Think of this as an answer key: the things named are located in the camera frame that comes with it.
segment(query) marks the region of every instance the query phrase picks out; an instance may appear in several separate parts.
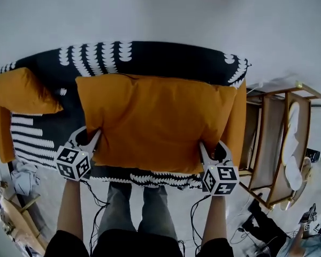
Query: wooden chair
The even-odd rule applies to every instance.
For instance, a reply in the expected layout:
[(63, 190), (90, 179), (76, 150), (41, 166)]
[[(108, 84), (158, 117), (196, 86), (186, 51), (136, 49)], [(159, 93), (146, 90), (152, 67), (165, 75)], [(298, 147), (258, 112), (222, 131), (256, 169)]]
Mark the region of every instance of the wooden chair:
[(29, 236), (29, 246), (37, 251), (40, 255), (44, 256), (48, 243), (40, 234), (35, 223), (33, 222), (33, 219), (27, 211), (27, 209), (39, 199), (40, 195), (31, 200), (24, 207), (20, 207), (14, 203), (13, 199), (15, 196), (16, 195), (14, 194), (8, 200), (2, 197), (0, 203), (16, 229)]
[[(302, 97), (294, 93), (300, 90), (311, 95)], [(298, 81), (294, 88), (247, 97), (240, 185), (266, 208), (291, 199), (294, 194), (280, 158), (288, 129), (288, 112), (293, 102), (299, 103), (299, 123), (295, 134), (299, 144), (293, 155), (301, 169), (308, 144), (312, 99), (321, 99), (321, 94)], [(270, 189), (266, 200), (256, 194), (262, 188)]]

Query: gray pants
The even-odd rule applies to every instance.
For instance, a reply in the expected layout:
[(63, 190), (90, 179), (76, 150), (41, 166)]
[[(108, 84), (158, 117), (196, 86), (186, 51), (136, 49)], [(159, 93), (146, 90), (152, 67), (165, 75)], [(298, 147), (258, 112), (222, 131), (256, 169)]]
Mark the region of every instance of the gray pants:
[[(112, 182), (109, 184), (107, 202), (110, 204), (102, 216), (98, 237), (110, 229), (136, 231), (129, 208), (131, 191), (131, 184)], [(175, 227), (167, 208), (167, 194), (164, 186), (144, 188), (142, 221), (138, 232), (167, 236), (177, 240)]]

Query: orange pillow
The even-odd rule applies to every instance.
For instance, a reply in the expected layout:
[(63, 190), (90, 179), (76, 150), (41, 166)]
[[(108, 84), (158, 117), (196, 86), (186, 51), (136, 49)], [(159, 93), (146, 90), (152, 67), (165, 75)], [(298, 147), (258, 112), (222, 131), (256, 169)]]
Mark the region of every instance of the orange pillow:
[(89, 136), (102, 136), (97, 165), (199, 173), (198, 142), (213, 151), (236, 95), (234, 87), (139, 75), (77, 77)]
[(0, 160), (2, 163), (15, 159), (10, 127), (11, 113), (8, 109), (0, 107)]
[(239, 167), (246, 125), (246, 81), (236, 91), (234, 103), (221, 141), (232, 153), (233, 164)]
[(63, 110), (25, 67), (0, 74), (0, 106), (19, 114), (55, 114)]

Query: white cloth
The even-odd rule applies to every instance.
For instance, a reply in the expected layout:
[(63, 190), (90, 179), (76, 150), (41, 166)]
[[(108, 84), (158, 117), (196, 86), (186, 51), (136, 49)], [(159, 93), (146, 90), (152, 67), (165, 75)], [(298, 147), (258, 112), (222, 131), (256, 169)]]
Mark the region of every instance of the white cloth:
[(35, 186), (39, 185), (40, 179), (36, 172), (35, 165), (18, 162), (16, 169), (11, 172), (17, 194), (29, 196)]

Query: jeans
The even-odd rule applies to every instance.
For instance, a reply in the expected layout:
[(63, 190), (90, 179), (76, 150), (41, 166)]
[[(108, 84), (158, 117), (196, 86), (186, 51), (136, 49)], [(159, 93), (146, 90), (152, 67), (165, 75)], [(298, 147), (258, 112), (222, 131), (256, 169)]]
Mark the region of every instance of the jeans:
[[(107, 202), (110, 204), (102, 216), (98, 237), (111, 229), (136, 231), (132, 224), (129, 208), (131, 191), (131, 184), (112, 182), (109, 184)], [(143, 197), (142, 221), (139, 224), (138, 232), (167, 236), (177, 240), (175, 227), (167, 208), (165, 187), (145, 187)]]
[(252, 215), (256, 219), (259, 227), (254, 226), (252, 222), (247, 222), (243, 225), (244, 229), (250, 232), (258, 240), (266, 243), (271, 256), (275, 257), (283, 247), (288, 236), (276, 225), (273, 219), (268, 218), (260, 209), (252, 211)]

